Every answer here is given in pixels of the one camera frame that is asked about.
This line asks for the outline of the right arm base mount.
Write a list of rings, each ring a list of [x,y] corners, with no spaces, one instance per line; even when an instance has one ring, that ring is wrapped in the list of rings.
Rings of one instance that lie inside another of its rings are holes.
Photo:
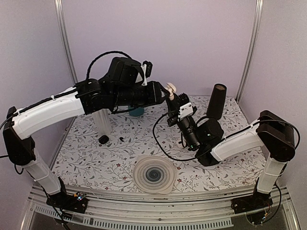
[[[264,194],[257,190],[258,181],[259,179],[257,180],[251,195],[231,200],[231,208],[234,210],[235,214],[272,206],[273,201],[271,194]]]

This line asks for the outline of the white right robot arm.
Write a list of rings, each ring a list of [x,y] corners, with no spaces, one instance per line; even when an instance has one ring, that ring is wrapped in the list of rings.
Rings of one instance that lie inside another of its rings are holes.
[[[195,159],[205,166],[220,162],[246,150],[265,146],[269,152],[263,172],[257,179],[256,192],[248,199],[252,209],[258,209],[272,191],[285,165],[294,157],[294,131],[284,120],[263,111],[261,117],[236,134],[224,136],[216,117],[207,117],[206,122],[197,125],[192,115],[197,108],[189,100],[177,97],[167,99],[168,125],[177,125],[188,148],[195,151]]]

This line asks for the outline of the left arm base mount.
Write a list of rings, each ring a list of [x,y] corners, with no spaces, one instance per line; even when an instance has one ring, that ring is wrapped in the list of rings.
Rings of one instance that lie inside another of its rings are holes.
[[[86,193],[77,192],[73,195],[69,195],[67,194],[64,182],[60,178],[58,179],[60,183],[60,192],[54,195],[48,195],[46,204],[61,210],[64,209],[84,214],[88,205]]]

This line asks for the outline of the white earbud charging case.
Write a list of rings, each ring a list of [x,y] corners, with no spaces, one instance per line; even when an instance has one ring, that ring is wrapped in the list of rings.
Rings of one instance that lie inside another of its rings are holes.
[[[166,83],[166,90],[169,92],[169,100],[174,100],[175,98],[175,93],[177,91],[176,87],[174,84],[167,82]]]

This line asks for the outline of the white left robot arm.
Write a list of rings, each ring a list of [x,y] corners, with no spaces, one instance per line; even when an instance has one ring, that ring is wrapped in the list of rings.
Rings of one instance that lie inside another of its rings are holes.
[[[107,74],[99,80],[87,77],[66,91],[29,107],[11,107],[3,128],[10,161],[23,167],[61,208],[67,208],[71,197],[35,151],[31,135],[59,121],[102,109],[113,112],[117,106],[138,108],[161,104],[170,92],[157,81],[145,81],[151,67],[150,62],[115,57]]]

